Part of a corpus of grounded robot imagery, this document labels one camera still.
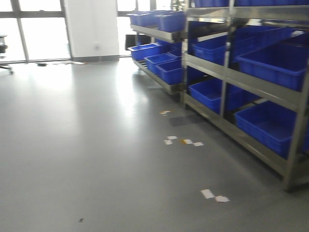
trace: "gray floor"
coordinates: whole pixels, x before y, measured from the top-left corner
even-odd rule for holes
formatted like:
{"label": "gray floor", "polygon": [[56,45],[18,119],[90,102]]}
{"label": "gray floor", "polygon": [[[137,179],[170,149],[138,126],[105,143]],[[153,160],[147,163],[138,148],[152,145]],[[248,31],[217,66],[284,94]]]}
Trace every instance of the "gray floor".
{"label": "gray floor", "polygon": [[284,192],[129,58],[15,72],[0,72],[1,232],[309,231],[309,188]]}

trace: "office chair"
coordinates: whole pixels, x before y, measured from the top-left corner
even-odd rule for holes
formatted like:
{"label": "office chair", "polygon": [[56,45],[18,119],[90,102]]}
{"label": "office chair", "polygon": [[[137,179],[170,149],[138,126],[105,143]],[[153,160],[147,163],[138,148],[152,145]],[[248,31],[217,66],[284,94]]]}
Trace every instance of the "office chair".
{"label": "office chair", "polygon": [[[5,53],[5,50],[8,48],[8,46],[5,44],[4,42],[4,37],[6,37],[6,35],[0,35],[0,54]],[[8,64],[1,64],[0,63],[0,69],[7,69],[10,71],[10,74],[13,74],[13,70],[12,67]]]}

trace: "black chair leg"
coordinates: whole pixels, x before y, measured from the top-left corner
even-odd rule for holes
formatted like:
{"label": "black chair leg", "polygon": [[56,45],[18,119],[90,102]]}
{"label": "black chair leg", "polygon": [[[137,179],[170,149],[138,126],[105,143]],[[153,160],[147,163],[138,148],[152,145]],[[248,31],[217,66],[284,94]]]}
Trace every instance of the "black chair leg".
{"label": "black chair leg", "polygon": [[10,70],[10,74],[13,74],[13,70],[12,67],[8,64],[0,64],[0,69],[6,69],[6,70]]}

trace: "metal shelving unit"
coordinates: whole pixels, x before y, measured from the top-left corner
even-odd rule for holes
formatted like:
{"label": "metal shelving unit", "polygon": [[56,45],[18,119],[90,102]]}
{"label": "metal shelving unit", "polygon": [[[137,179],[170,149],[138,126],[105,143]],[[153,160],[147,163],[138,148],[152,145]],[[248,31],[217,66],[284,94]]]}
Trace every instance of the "metal shelving unit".
{"label": "metal shelving unit", "polygon": [[[297,92],[236,71],[230,67],[230,61],[234,47],[234,32],[238,27],[245,25],[263,25],[308,29],[309,6],[234,7],[234,3],[235,0],[230,0],[230,7],[190,8],[191,0],[186,0],[187,23],[185,33],[187,34],[187,39],[184,40],[185,45],[183,45],[183,68],[186,70],[187,66],[190,66],[221,79],[223,81],[223,91],[219,115],[188,95],[186,90],[183,92],[182,100],[185,105],[196,110],[236,142],[240,143],[282,175],[284,189],[291,190],[301,177],[309,175],[309,157],[301,153],[309,115],[309,62],[303,89],[301,92]],[[188,54],[190,21],[217,24],[227,23],[229,25],[227,30],[228,39],[224,66]],[[186,72],[184,74],[184,84],[186,84]],[[280,157],[225,119],[226,90],[229,84],[238,86],[297,113],[287,160]]]}
{"label": "metal shelving unit", "polygon": [[[136,31],[137,33],[145,34],[147,36],[150,36],[152,38],[160,39],[163,41],[166,41],[168,43],[177,43],[181,42],[183,38],[183,31],[177,31],[177,32],[165,32],[158,30],[156,27],[141,27],[137,25],[132,25],[131,28],[133,31]],[[137,61],[133,59],[133,62],[146,74],[148,74],[154,81],[156,81],[162,88],[170,95],[181,93],[184,90],[183,83],[177,84],[177,85],[169,85],[165,81],[163,81],[158,75],[154,74],[150,70],[147,69],[146,62],[144,60]]]}
{"label": "metal shelving unit", "polygon": [[181,93],[184,90],[183,83],[177,85],[169,85],[163,81],[159,76],[147,69],[147,64],[145,60],[137,61],[133,59],[133,62],[143,70],[147,75],[149,75],[154,81],[156,81],[162,88],[170,95]]}

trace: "paper on floor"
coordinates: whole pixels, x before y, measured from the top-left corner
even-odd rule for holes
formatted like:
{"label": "paper on floor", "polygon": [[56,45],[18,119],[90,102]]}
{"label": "paper on floor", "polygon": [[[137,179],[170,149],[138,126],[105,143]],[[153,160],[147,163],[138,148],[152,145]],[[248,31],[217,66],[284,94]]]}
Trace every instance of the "paper on floor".
{"label": "paper on floor", "polygon": [[229,200],[227,197],[218,196],[218,197],[216,197],[216,201],[217,201],[217,202],[223,202],[223,203],[225,203],[225,202],[229,202],[230,200]]}
{"label": "paper on floor", "polygon": [[214,198],[213,193],[209,189],[202,190],[201,193],[206,199]]}
{"label": "paper on floor", "polygon": [[193,143],[194,146],[203,146],[204,144],[201,142]]}
{"label": "paper on floor", "polygon": [[183,142],[185,144],[192,144],[193,143],[191,139],[183,139]]}
{"label": "paper on floor", "polygon": [[177,136],[168,136],[168,139],[173,140],[173,139],[178,139],[178,137]]}
{"label": "paper on floor", "polygon": [[171,145],[171,144],[173,144],[172,140],[164,140],[164,142],[165,142],[166,145]]}
{"label": "paper on floor", "polygon": [[160,114],[166,116],[166,114],[171,113],[170,110],[161,111]]}

